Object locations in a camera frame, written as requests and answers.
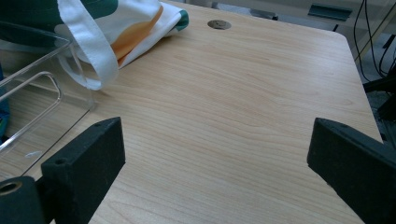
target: white bag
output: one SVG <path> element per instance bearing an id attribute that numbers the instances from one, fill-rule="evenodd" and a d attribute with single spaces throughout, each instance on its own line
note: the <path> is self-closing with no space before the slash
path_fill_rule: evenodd
<path id="1" fill-rule="evenodd" d="M 114 13 L 95 20 L 79 0 L 58 0 L 58 8 L 64 24 L 55 33 L 76 40 L 78 57 L 92 65 L 99 79 L 70 75 L 91 90 L 102 89 L 119 68 L 189 21 L 184 10 L 156 0 L 119 0 Z"/>
<path id="2" fill-rule="evenodd" d="M 189 17 L 158 0 L 0 0 L 0 21 L 74 39 L 77 56 L 92 65 L 97 78 L 82 78 L 61 60 L 64 69 L 79 84 L 100 90 L 119 68 L 184 29 Z"/>

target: orange fabric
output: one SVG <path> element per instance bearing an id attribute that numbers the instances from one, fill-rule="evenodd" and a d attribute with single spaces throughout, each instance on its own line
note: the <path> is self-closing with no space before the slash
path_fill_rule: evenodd
<path id="1" fill-rule="evenodd" d="M 122 64 L 125 56 L 131 52 L 136 45 L 138 45 L 146 36 L 149 35 L 150 30 L 155 25 L 157 20 L 163 14 L 163 6 L 160 7 L 157 14 L 151 21 L 142 21 L 135 23 L 125 29 L 117 40 L 111 44 L 114 53 L 116 54 L 119 65 Z"/>

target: cable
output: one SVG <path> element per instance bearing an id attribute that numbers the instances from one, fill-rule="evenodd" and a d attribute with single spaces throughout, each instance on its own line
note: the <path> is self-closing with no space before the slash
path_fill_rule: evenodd
<path id="1" fill-rule="evenodd" d="M 381 76 L 381 77 L 385 77 L 378 69 L 378 67 L 376 66 L 376 61 L 375 61 L 375 56 L 374 56 L 374 46 L 373 46 L 373 38 L 372 38 L 372 33 L 371 33 L 371 28 L 370 28 L 370 22 L 369 22 L 369 17 L 368 17 L 368 10 L 367 10 L 367 0 L 363 0 L 364 3 L 364 12 L 365 12 L 365 16 L 366 16 L 366 23 L 367 23 L 367 29 L 369 32 L 369 36 L 370 36 L 370 46 L 371 46 L 371 50 L 372 50 L 372 56 L 373 56 L 373 62 L 374 62 L 374 67 L 375 67 L 375 71 Z"/>
<path id="2" fill-rule="evenodd" d="M 333 32 L 336 32 L 338 29 L 338 24 L 335 24 L 334 28 L 332 29 Z"/>
<path id="3" fill-rule="evenodd" d="M 392 69 L 393 69 L 393 67 L 395 66 L 395 64 L 396 64 L 396 58 L 393 59 L 393 63 L 392 63 L 392 65 L 390 66 L 390 69 L 389 69 L 389 71 L 388 71 L 388 74 L 390 74 L 390 71 L 392 71 Z"/>
<path id="4" fill-rule="evenodd" d="M 386 47 L 390 46 L 393 42 L 393 40 L 395 39 L 396 35 L 391 35 L 390 38 L 388 39 L 387 43 L 385 43 L 385 45 L 382 47 L 383 49 L 385 49 Z"/>
<path id="5" fill-rule="evenodd" d="M 370 82 L 370 79 L 368 79 L 366 75 L 364 75 L 363 66 L 361 65 L 361 51 L 359 50 L 358 42 L 356 40 L 356 24 L 358 23 L 358 18 L 359 15 L 361 14 L 361 9 L 363 8 L 364 2 L 365 0 L 361 2 L 361 8 L 359 8 L 359 12 L 358 15 L 356 16 L 355 24 L 353 25 L 353 40 L 355 42 L 356 51 L 358 52 L 359 65 L 361 66 L 361 75 L 364 77 L 364 79 Z"/>
<path id="6" fill-rule="evenodd" d="M 385 72 L 384 70 L 382 70 L 382 62 L 384 61 L 385 55 L 387 54 L 389 47 L 390 47 L 390 45 L 387 45 L 387 46 L 385 47 L 384 53 L 382 54 L 381 60 L 379 61 L 379 72 L 380 72 L 381 74 L 385 74 L 385 75 L 387 75 L 388 73 Z"/>

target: black foam block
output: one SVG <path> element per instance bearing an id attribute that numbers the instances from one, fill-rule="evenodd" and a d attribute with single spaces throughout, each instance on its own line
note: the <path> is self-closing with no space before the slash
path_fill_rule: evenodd
<path id="1" fill-rule="evenodd" d="M 0 223 L 46 223 L 40 205 L 32 177 L 19 176 L 0 183 Z"/>
<path id="2" fill-rule="evenodd" d="M 56 190 L 56 223 L 88 223 L 125 163 L 120 118 L 95 123 L 41 165 Z"/>
<path id="3" fill-rule="evenodd" d="M 307 156 L 365 223 L 396 223 L 396 151 L 345 124 L 316 119 Z"/>

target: wooden table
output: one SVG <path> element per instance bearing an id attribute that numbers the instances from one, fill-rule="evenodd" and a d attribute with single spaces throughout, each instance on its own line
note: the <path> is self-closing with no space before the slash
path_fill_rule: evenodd
<path id="1" fill-rule="evenodd" d="M 92 223 L 361 223 L 306 163 L 316 117 L 380 141 L 346 39 L 172 4 L 190 26 L 96 92 L 64 139 L 122 118 L 127 162 Z"/>
<path id="2" fill-rule="evenodd" d="M 196 6 L 212 6 L 212 2 L 209 0 L 186 0 L 185 2 L 194 4 Z M 358 17 L 358 22 L 356 23 L 356 27 L 358 28 L 356 31 L 356 41 L 358 43 L 358 48 L 355 47 L 355 35 L 353 32 L 353 27 L 355 26 L 355 20 L 361 8 L 362 0 L 217 0 L 216 2 L 239 7 L 253 8 L 266 12 L 275 12 L 278 14 L 289 15 L 310 21 L 341 25 L 342 27 L 338 28 L 337 32 L 346 36 L 356 62 L 358 62 L 359 59 L 358 50 L 360 51 L 361 55 L 365 55 L 367 50 L 370 49 L 370 33 L 367 29 L 364 8 L 362 9 L 362 12 Z M 371 36 L 373 41 L 375 41 L 383 32 L 387 34 L 396 34 L 395 3 L 395 0 L 376 0 L 367 2 L 368 20 L 370 22 Z M 310 16 L 308 15 L 308 12 L 313 4 L 349 8 L 352 10 L 352 13 L 346 21 Z"/>

